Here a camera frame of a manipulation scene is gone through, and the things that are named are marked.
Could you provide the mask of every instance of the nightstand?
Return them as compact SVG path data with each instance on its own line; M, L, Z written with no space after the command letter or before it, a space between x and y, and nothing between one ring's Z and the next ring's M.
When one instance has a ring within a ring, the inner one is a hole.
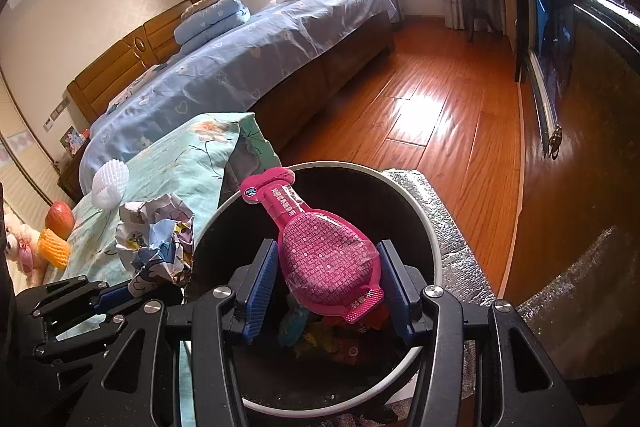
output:
M82 199L82 190L80 189L80 160L86 149L89 139L87 139L82 147L78 150L75 156L71 158L71 161L66 165L65 169L60 172L60 178L58 179L58 187L62 188L72 200L76 203Z

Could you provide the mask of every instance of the wooden floor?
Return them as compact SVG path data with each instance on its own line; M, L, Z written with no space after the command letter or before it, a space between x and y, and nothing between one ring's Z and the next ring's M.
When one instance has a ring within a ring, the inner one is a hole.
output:
M494 291L511 247L520 179L518 94L506 38L407 22L280 154L421 171Z

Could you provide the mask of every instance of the folded blanket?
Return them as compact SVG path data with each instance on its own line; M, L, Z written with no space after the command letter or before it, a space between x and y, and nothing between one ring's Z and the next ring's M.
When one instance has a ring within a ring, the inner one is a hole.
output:
M204 44L209 42L211 39L215 39L223 33L243 25L249 20L250 16L251 14L249 13L249 9L243 7L238 12L230 15L229 17L225 17L221 21L209 26L203 32L200 32L193 38L189 39L182 45L178 55L180 55L180 58L189 55L191 52L194 52L198 48L204 46Z
M229 17L243 8L244 5L241 0L220 0L204 10L194 13L187 20L181 22L174 31L175 41L178 44L184 44L210 26L213 26L225 17Z
M193 3L189 6L182 15L180 15L180 20L187 20L194 13L199 12L200 10L204 10L205 8L211 6L212 4L217 3L219 0L199 0L198 2Z

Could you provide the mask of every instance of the photo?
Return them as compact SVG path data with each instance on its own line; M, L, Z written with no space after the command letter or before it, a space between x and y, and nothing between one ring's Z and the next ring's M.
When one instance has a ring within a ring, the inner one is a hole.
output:
M71 156L75 156L82 147L82 144L84 144L85 140L86 138L71 126L66 131L65 135L60 138L60 143L62 143L62 147L64 147Z

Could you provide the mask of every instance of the pink blister package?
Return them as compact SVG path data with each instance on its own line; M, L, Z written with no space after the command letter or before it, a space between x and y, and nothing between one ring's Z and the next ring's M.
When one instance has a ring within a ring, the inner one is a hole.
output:
M384 298L378 250L340 216L310 208L291 187L295 179L292 170L274 167L245 179L240 191L278 226L280 269L300 305L357 322Z

